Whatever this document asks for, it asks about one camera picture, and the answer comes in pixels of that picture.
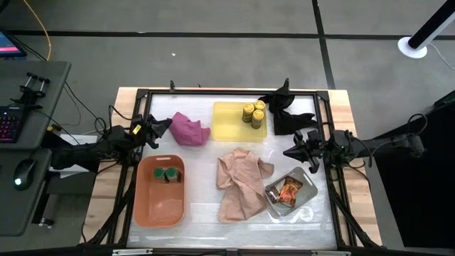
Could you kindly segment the black computer mouse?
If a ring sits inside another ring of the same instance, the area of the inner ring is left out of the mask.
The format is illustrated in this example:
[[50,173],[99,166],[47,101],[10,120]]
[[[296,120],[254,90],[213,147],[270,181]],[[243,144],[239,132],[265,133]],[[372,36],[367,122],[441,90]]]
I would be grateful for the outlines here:
[[33,183],[33,171],[36,166],[36,160],[24,159],[14,171],[14,187],[18,191],[26,190]]

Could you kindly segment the orange plastic bin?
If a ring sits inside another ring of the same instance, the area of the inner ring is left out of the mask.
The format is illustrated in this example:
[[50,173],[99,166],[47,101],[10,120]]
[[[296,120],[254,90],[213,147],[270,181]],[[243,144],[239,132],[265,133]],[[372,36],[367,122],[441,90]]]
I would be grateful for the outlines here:
[[[179,181],[168,183],[154,175],[155,169],[174,168]],[[143,228],[177,225],[186,208],[185,166],[177,155],[148,156],[139,162],[134,198],[134,222]]]

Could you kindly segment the beige cloth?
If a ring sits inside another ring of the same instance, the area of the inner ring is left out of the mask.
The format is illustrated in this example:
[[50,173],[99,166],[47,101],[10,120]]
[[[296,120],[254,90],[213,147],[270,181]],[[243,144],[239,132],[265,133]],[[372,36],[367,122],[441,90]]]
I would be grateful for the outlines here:
[[216,186],[225,192],[218,220],[235,223],[261,213],[267,207],[264,180],[273,173],[274,164],[243,148],[236,148],[218,158]]

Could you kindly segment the white paper sheet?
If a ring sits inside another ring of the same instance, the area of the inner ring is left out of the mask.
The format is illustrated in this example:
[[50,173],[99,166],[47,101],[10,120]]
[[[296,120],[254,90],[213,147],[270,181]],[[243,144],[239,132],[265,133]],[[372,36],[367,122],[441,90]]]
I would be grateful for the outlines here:
[[[78,144],[85,144],[85,143],[92,143],[92,139],[90,138],[89,135],[67,135],[67,134],[62,134],[60,136],[62,139],[64,139],[66,142],[69,142],[72,145],[78,145]],[[80,173],[85,173],[88,172],[89,170],[78,166],[77,164],[71,166],[70,168],[63,169],[61,171],[58,171],[60,174],[60,178],[67,178],[69,176],[75,175],[75,174],[80,174]]]

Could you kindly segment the white floor stand post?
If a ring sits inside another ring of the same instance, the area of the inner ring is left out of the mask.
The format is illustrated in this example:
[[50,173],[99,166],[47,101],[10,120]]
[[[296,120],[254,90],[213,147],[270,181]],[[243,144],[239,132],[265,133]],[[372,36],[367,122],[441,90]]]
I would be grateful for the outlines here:
[[444,4],[412,36],[397,42],[398,50],[408,58],[420,59],[426,56],[427,46],[455,20],[455,0]]

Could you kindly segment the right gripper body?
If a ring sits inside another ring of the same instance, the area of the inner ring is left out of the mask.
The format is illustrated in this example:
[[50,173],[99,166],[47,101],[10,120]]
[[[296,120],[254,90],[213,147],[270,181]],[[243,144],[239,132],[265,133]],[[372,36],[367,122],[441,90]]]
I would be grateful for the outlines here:
[[307,139],[304,140],[304,136],[301,131],[294,133],[294,143],[306,143],[306,159],[297,159],[301,163],[309,162],[309,171],[315,174],[320,167],[319,159],[322,159],[328,154],[328,141],[324,141],[322,136],[317,130],[311,130],[307,132]]

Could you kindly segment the grey plastic bin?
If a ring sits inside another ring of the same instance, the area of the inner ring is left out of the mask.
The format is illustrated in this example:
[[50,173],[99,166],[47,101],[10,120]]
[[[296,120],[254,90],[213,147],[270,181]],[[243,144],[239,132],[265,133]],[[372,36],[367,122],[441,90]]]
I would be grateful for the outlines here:
[[[272,202],[269,200],[267,196],[267,189],[270,187],[275,186],[278,190],[281,190],[282,186],[284,185],[284,179],[287,176],[295,178],[303,183],[303,186],[296,194],[296,205],[293,208],[286,206],[281,202],[272,204]],[[264,188],[264,194],[266,196],[266,199],[271,205],[274,213],[278,216],[288,216],[296,209],[303,206],[305,203],[308,203],[312,198],[314,198],[317,195],[317,193],[318,189],[315,183],[309,178],[305,170],[303,170],[301,167],[295,167],[290,172],[283,175],[281,178],[277,179],[276,181],[272,182],[269,185],[266,185]]]

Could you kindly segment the black keyboard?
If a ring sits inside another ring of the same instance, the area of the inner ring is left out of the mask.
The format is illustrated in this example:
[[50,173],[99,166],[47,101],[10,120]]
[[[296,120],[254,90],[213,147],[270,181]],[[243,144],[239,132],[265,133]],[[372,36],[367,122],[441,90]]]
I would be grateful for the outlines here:
[[17,142],[22,130],[24,114],[22,106],[0,106],[0,143]]

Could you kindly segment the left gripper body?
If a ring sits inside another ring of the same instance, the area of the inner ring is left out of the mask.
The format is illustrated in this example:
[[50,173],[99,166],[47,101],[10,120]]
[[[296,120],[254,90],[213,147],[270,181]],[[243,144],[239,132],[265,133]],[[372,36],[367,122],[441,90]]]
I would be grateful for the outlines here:
[[137,146],[145,146],[148,144],[152,149],[157,149],[159,147],[156,143],[156,134],[152,128],[152,124],[155,121],[156,120],[151,114],[145,117],[141,114],[133,116],[130,134]]

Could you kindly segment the laptop screen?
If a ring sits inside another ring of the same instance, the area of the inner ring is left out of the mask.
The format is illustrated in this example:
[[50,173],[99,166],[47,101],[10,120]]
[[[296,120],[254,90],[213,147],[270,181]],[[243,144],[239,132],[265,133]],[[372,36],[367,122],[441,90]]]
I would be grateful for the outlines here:
[[0,58],[22,58],[27,53],[12,37],[0,29]]

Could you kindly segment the green-lid spice jar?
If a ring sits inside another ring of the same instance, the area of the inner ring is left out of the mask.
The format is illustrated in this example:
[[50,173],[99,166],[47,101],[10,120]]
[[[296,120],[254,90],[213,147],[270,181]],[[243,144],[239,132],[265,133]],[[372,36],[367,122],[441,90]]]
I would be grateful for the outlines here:
[[158,167],[154,169],[153,172],[154,178],[162,183],[168,183],[168,179],[166,176],[166,170],[164,168]]
[[170,167],[165,170],[166,178],[168,182],[180,183],[181,182],[181,172],[176,167]]

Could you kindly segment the orange spice packet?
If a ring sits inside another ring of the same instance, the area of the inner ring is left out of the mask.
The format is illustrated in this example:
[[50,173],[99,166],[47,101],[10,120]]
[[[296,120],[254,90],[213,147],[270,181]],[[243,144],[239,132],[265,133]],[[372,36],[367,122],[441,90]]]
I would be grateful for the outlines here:
[[296,205],[296,194],[303,186],[299,180],[287,176],[279,194],[279,202],[293,208]]

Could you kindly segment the black aluminium table frame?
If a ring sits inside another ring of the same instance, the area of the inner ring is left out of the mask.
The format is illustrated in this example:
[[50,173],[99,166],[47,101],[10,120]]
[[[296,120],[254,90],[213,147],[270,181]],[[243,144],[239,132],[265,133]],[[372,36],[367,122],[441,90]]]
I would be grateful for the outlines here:
[[[120,87],[114,107],[123,115],[130,117],[135,107],[140,111],[145,109],[146,103],[151,100],[151,95],[158,92],[169,92],[167,87]],[[264,95],[271,92],[270,88],[235,88],[235,87],[177,87],[175,93],[191,93],[198,95],[207,92],[223,95]],[[330,114],[323,114],[323,121],[331,118],[335,129],[348,129],[356,133],[355,120],[353,117],[350,99],[347,90],[321,90],[328,95],[330,105],[328,107],[320,103],[322,110],[330,110]],[[101,164],[103,172],[97,176],[92,191],[90,204],[83,226],[81,227],[81,241],[92,239],[96,232],[101,229],[116,204],[117,194],[124,195],[127,186],[131,183],[134,170],[128,168],[122,170],[120,165],[110,167]],[[364,167],[358,171],[344,168],[343,172],[332,170],[331,177],[337,192],[345,197],[346,205],[351,214],[369,238],[382,245],[377,216],[370,192],[370,185],[365,179]]]

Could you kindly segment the grey desk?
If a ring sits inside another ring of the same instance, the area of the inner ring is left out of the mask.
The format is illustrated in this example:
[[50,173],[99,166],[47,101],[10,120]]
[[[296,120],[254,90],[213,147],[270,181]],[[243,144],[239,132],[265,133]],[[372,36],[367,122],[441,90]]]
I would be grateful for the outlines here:
[[[10,106],[13,99],[21,97],[19,87],[28,81],[27,73],[47,78],[42,85],[31,80],[29,87],[43,88],[45,97],[36,100],[42,108],[32,111],[21,122],[21,131],[14,143],[0,143],[0,236],[23,235],[31,222],[41,186],[50,166],[51,151],[42,149],[50,117],[53,116],[71,63],[64,61],[0,61],[0,107]],[[30,186],[25,190],[16,188],[15,170],[21,161],[32,159]]]

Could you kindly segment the yellow translucent tray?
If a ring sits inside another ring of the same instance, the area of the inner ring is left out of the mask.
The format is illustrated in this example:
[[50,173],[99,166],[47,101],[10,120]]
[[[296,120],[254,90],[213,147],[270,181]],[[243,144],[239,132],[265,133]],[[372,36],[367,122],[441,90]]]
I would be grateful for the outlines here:
[[213,104],[212,138],[220,142],[262,142],[267,138],[267,115],[262,126],[254,129],[242,121],[243,105],[251,102],[215,102]]

